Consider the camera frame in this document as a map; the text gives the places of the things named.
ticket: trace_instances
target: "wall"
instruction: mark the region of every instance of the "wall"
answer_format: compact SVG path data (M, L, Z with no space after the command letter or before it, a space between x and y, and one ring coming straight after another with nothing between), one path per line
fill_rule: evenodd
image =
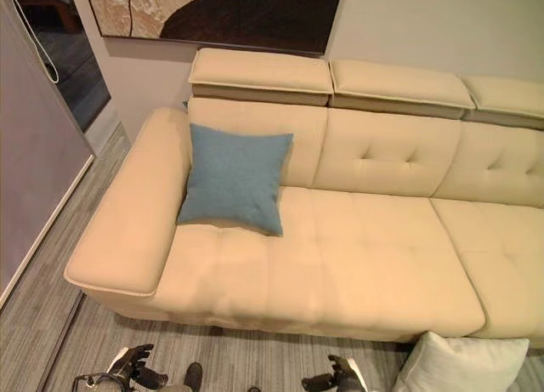
M544 82L544 0L342 0L327 57Z
M74 0L127 135L134 142L157 107L183 107L196 47L182 43L104 38L88 0Z
M102 38L75 0L120 120L134 141L156 107L182 107L196 48ZM544 82L542 0L342 0L328 58L366 59Z

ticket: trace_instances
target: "doorway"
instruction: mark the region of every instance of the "doorway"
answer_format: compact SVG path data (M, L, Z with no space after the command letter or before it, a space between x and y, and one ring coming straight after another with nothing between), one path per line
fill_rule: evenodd
M60 94L85 133L110 100L110 93L73 0L18 1L59 73L56 86Z

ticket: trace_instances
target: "painting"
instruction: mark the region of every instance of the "painting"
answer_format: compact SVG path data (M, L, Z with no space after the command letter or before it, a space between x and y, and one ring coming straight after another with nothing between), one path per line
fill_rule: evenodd
M339 0L89 0L103 37L323 54Z

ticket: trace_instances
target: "blue pillow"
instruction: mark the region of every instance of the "blue pillow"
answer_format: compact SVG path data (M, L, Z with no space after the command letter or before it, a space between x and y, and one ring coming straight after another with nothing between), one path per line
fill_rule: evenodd
M292 134L237 135L190 124L193 168L178 224L231 219L281 236L276 201Z

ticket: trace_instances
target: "shoe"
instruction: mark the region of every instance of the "shoe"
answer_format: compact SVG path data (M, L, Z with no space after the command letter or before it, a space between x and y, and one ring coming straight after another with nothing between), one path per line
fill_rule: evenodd
M193 392L200 392L202 385L202 365L193 362L185 373L184 385L191 388Z

